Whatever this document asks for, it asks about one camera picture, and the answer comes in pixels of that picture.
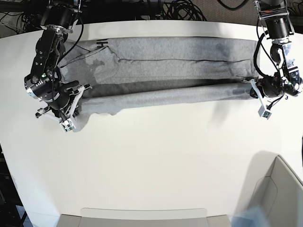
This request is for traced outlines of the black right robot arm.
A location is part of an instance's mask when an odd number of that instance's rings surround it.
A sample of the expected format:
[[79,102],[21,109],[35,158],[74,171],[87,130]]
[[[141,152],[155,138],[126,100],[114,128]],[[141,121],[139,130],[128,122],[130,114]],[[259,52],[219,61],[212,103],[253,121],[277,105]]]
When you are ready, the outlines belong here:
[[47,116],[66,130],[75,129],[78,102],[90,85],[80,85],[74,80],[62,83],[59,63],[71,50],[64,44],[72,33],[76,20],[81,21],[80,0],[51,0],[42,20],[44,31],[36,43],[36,56],[30,74],[24,78],[28,95],[47,106],[37,110],[35,116]]

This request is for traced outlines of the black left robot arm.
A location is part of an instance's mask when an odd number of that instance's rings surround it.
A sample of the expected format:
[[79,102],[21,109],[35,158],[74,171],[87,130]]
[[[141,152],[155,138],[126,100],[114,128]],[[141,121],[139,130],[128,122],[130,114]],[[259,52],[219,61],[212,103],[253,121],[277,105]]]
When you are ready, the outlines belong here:
[[[258,22],[265,22],[266,30],[258,37],[257,47],[253,56],[253,64],[261,79],[256,86],[261,97],[275,98],[266,109],[270,110],[284,95],[297,96],[303,89],[303,78],[295,64],[292,54],[292,42],[289,37],[294,35],[286,0],[254,0],[258,12]],[[262,40],[268,36],[272,46],[269,58],[276,68],[274,75],[263,73],[257,63]]]

